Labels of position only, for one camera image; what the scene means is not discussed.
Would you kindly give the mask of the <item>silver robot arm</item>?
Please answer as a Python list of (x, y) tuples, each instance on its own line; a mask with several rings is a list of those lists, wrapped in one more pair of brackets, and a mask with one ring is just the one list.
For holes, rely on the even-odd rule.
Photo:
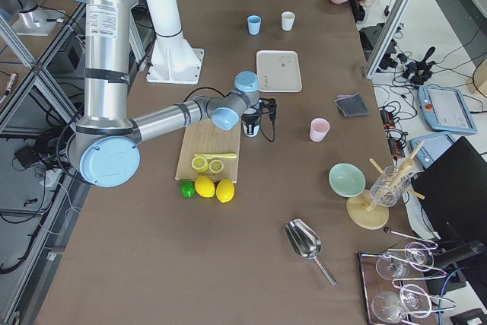
[[(140, 163), (141, 142), (210, 119), (218, 128), (232, 129), (243, 115), (257, 110), (259, 79), (239, 73), (224, 97), (199, 96), (163, 110), (130, 119), (129, 37), (132, 9), (138, 0), (75, 0), (86, 10), (84, 115), (67, 146), (68, 159), (96, 186), (119, 186)], [(203, 51), (183, 36), (177, 0), (146, 0), (156, 33), (148, 80), (195, 84)]]

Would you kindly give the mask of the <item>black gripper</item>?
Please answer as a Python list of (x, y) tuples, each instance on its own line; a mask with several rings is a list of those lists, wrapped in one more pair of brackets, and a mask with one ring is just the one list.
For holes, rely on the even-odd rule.
[(266, 134), (260, 128), (261, 118), (268, 116), (272, 124), (272, 136), (275, 137), (275, 119), (277, 117), (277, 103), (274, 98), (261, 97), (255, 106), (250, 108), (249, 113), (241, 117), (242, 127), (247, 137), (255, 137), (261, 132), (264, 137)]

